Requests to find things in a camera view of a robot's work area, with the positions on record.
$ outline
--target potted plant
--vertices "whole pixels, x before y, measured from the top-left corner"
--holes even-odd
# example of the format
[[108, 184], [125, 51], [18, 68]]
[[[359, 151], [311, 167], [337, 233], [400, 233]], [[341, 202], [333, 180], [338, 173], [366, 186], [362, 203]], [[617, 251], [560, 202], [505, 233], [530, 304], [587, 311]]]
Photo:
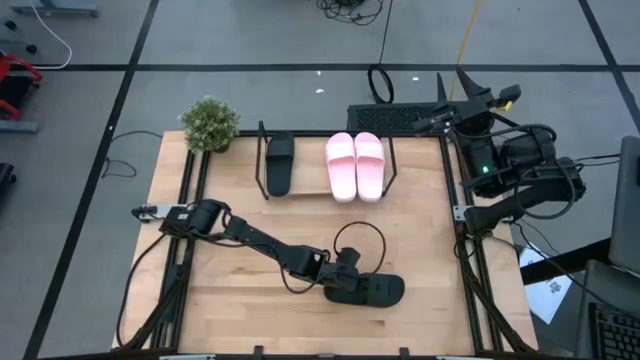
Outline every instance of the potted plant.
[[240, 115], [229, 104], [212, 96], [205, 96], [189, 105], [178, 118], [185, 128], [187, 144], [192, 151], [223, 153], [238, 135]]

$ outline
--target black slide sandal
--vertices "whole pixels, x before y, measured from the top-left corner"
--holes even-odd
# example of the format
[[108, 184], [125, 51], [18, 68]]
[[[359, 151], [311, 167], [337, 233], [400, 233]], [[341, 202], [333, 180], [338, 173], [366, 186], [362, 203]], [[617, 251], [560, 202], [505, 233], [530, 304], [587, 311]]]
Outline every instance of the black slide sandal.
[[272, 196], [289, 193], [295, 153], [293, 138], [291, 132], [278, 132], [267, 145], [267, 191]]

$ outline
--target wooden tabletop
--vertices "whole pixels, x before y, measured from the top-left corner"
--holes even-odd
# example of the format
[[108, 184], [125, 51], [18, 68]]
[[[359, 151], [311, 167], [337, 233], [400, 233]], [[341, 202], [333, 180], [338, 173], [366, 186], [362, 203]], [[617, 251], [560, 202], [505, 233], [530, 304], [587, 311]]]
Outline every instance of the wooden tabletop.
[[[404, 298], [379, 309], [331, 303], [320, 286], [294, 295], [283, 287], [275, 261], [249, 248], [197, 243], [180, 352], [246, 354], [263, 345], [267, 354], [394, 355], [400, 347], [416, 355], [473, 354], [460, 266], [452, 251], [454, 232], [438, 140], [395, 138], [398, 177], [387, 196], [374, 204], [339, 204], [325, 193], [328, 182], [318, 164], [324, 161], [326, 140], [295, 139], [294, 194], [267, 201], [254, 180], [256, 138], [238, 138], [227, 153], [211, 157], [205, 198], [227, 202], [234, 215], [287, 244], [331, 249], [335, 233], [346, 223], [364, 220], [376, 225], [387, 240], [380, 272], [404, 279]], [[184, 134], [166, 132], [149, 203], [176, 202], [186, 154]], [[455, 156], [452, 163], [458, 174]], [[190, 199], [199, 159], [195, 164]], [[136, 258], [158, 238], [158, 226], [141, 226]], [[511, 241], [505, 225], [495, 234]], [[373, 230], [352, 227], [339, 241], [338, 248], [351, 246], [362, 254], [361, 272], [375, 267], [381, 242]], [[122, 321], [125, 341], [158, 300], [168, 243], [153, 250], [133, 277]], [[496, 305], [522, 338], [537, 347], [513, 249], [485, 240], [485, 252]], [[289, 280], [293, 287], [306, 286]], [[484, 346], [491, 348], [486, 317], [483, 311], [480, 315]]]

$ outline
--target black keyboard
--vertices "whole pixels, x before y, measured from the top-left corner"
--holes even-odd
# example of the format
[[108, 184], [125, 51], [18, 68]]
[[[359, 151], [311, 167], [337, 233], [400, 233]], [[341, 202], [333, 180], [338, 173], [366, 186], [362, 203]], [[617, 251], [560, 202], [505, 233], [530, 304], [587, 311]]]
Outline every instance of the black keyboard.
[[433, 103], [352, 105], [348, 110], [348, 129], [413, 132], [411, 124], [421, 117], [432, 116], [433, 106]]
[[589, 304], [593, 356], [603, 360], [640, 360], [640, 322], [601, 304]]

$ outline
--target white paper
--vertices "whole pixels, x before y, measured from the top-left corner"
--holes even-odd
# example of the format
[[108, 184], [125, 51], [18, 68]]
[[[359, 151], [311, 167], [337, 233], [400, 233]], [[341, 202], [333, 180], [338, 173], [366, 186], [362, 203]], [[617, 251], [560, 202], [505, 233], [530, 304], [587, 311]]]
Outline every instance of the white paper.
[[[542, 259], [543, 257], [535, 251], [525, 249], [520, 254], [520, 267], [536, 263]], [[542, 321], [550, 324], [562, 303], [562, 299], [567, 295], [569, 286], [571, 286], [571, 279], [566, 275], [525, 286], [524, 290], [527, 294], [529, 309]]]

